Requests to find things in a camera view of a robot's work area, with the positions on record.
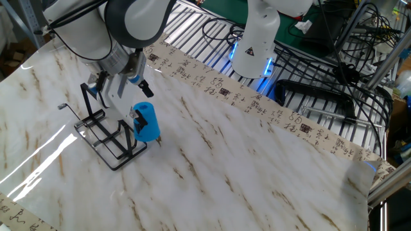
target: blue cup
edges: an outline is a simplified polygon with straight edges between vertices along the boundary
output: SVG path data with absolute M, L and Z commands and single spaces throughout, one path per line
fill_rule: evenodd
M 147 125 L 142 129 L 139 127 L 139 122 L 134 119 L 134 138 L 141 142 L 154 141 L 160 136 L 160 128 L 155 116 L 154 106 L 149 102 L 141 102 L 134 105 L 133 110 L 140 111 L 143 118 L 147 121 Z

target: black wire rack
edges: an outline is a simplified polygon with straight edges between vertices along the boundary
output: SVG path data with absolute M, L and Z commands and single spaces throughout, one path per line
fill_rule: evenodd
M 143 142 L 143 146 L 138 146 L 138 141 L 134 139 L 133 128 L 127 125 L 124 120 L 118 121 L 118 128 L 116 131 L 109 132 L 101 123 L 105 119 L 105 112 L 102 109 L 98 110 L 97 112 L 92 111 L 88 94 L 96 98 L 95 93 L 90 91 L 87 84 L 85 83 L 81 84 L 80 86 L 82 88 L 82 94 L 89 116 L 87 116 L 85 119 L 80 119 L 67 103 L 59 105 L 58 109 L 62 110 L 63 108 L 67 107 L 70 109 L 70 111 L 72 111 L 72 113 L 78 119 L 78 122 L 74 124 L 76 132 L 83 137 L 83 140 L 94 150 L 94 152 L 96 152 L 96 154 L 104 161 L 104 163 L 106 163 L 106 165 L 111 170 L 118 170 L 119 168 L 130 162 L 134 157 L 141 154 L 145 149 L 147 149 L 147 143 Z M 94 127 L 97 127 L 97 129 L 99 129 L 104 134 L 105 137 L 103 139 L 97 136 L 96 132 L 93 130 Z M 83 135 L 82 129 L 89 130 L 94 136 L 95 141 L 86 138 Z M 120 140 L 117 139 L 120 134 L 125 134 L 125 140 L 127 143 L 126 146 L 122 145 Z M 109 144 L 113 144 L 117 149 L 119 149 L 120 154 L 115 154 L 112 150 L 113 148 L 109 148 Z M 101 145 L 105 147 L 104 150 L 107 150 L 111 154 L 111 159 L 114 161 L 117 160 L 119 164 L 110 164 L 110 162 L 113 162 L 112 160 L 109 160 L 110 155 L 104 155 L 100 151 L 98 151 L 98 147 Z

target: warning label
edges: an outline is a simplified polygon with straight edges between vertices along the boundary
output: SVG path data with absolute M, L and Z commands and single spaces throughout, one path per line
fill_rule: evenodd
M 252 47 L 250 47 L 248 50 L 245 51 L 247 54 L 254 56 L 254 52 L 252 50 Z

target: marble surface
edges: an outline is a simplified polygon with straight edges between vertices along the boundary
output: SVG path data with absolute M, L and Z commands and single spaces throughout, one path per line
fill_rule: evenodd
M 111 171 L 78 135 L 89 71 L 52 41 L 0 84 L 0 191 L 58 230 L 366 230 L 372 163 L 146 68 L 161 138 Z

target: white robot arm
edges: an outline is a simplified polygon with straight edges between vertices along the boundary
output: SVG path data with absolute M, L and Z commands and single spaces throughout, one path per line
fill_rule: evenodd
M 161 36 L 175 1 L 43 0 L 50 30 L 90 68 L 89 89 L 109 118 L 134 127 L 136 86 L 153 96 L 143 78 L 142 48 Z M 122 45 L 136 52 L 128 54 Z
M 242 39 L 231 55 L 232 68 L 246 78 L 270 76 L 275 62 L 274 39 L 280 25 L 277 11 L 291 17 L 306 13 L 312 0 L 248 0 L 249 16 Z

